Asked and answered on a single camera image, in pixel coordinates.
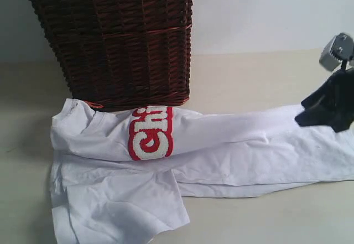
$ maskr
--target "wall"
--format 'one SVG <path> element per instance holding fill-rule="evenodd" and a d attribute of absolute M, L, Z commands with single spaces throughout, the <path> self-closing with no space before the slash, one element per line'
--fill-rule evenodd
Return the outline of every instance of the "wall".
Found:
<path fill-rule="evenodd" d="M 193 53 L 320 48 L 354 35 L 354 0 L 194 0 Z M 53 59 L 27 0 L 0 0 L 0 61 Z"/>

